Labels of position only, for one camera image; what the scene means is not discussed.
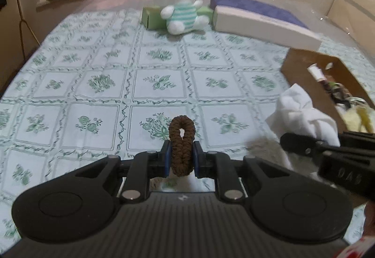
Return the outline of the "person's right hand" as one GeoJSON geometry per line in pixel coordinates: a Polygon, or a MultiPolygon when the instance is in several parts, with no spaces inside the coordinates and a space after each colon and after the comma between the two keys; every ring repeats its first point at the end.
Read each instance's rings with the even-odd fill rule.
{"type": "Polygon", "coordinates": [[[364,209],[364,230],[363,236],[374,236],[375,235],[375,203],[367,202],[364,209]]]}

